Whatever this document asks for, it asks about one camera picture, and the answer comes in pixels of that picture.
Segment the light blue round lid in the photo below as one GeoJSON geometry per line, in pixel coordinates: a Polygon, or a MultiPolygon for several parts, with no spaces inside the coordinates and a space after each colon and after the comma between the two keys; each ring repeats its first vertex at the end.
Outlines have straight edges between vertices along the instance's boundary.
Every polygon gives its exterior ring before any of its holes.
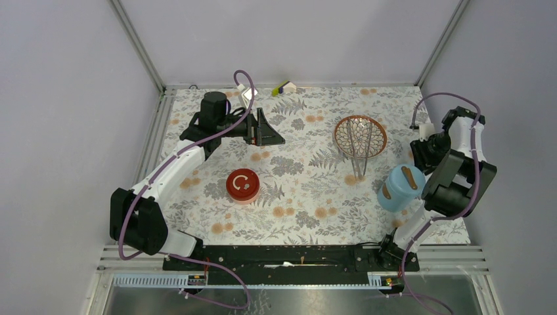
{"type": "Polygon", "coordinates": [[[414,165],[400,164],[390,171],[386,182],[391,182],[395,185],[408,184],[415,190],[421,187],[423,191],[426,184],[426,176],[414,165]]]}

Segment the red round lid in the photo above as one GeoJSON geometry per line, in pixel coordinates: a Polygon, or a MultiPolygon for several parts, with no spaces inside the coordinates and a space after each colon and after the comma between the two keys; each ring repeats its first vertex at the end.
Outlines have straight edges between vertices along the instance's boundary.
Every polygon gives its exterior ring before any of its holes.
{"type": "Polygon", "coordinates": [[[226,180],[229,196],[250,197],[259,194],[261,183],[258,175],[251,169],[234,170],[226,180]]]}

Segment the clear plastic tongs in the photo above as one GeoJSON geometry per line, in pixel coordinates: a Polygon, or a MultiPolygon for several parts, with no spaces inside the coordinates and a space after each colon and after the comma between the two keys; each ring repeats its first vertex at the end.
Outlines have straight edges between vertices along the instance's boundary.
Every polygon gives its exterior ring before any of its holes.
{"type": "Polygon", "coordinates": [[[350,117],[347,121],[349,148],[352,155],[351,163],[358,180],[362,180],[366,175],[371,131],[372,127],[365,119],[361,121],[359,118],[350,117]]]}

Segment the light blue cup container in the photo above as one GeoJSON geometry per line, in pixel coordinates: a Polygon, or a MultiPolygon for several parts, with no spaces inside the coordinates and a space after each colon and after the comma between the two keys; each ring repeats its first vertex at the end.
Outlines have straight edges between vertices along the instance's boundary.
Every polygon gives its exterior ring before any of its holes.
{"type": "Polygon", "coordinates": [[[421,193],[421,187],[415,190],[408,184],[385,182],[378,191],[378,202],[386,211],[397,213],[404,210],[421,193]]]}

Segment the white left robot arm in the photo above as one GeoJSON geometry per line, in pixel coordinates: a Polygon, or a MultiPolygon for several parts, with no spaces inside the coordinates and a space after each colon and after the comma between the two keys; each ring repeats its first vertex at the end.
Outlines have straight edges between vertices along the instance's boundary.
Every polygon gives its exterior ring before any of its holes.
{"type": "Polygon", "coordinates": [[[252,112],[252,100],[231,110],[225,93],[204,94],[200,110],[182,132],[173,151],[142,181],[130,189],[118,188],[110,198],[110,237],[141,253],[178,255],[189,270],[200,267],[203,251],[194,236],[171,229],[162,214],[183,179],[203,164],[220,146],[223,137],[239,137],[246,144],[274,146],[285,139],[268,124],[262,108],[252,112]]]}

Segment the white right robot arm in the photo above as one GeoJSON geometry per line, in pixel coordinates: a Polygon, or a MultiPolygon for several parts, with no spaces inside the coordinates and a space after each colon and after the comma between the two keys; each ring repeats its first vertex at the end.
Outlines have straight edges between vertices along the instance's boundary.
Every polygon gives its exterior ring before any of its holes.
{"type": "Polygon", "coordinates": [[[439,223],[468,216],[497,174],[481,149],[485,118],[479,108],[449,110],[439,133],[430,124],[417,125],[416,116],[410,125],[420,133],[410,144],[414,163],[394,167],[377,196],[388,211],[402,210],[415,198],[423,205],[379,243],[376,262],[385,270],[410,265],[439,223]]]}

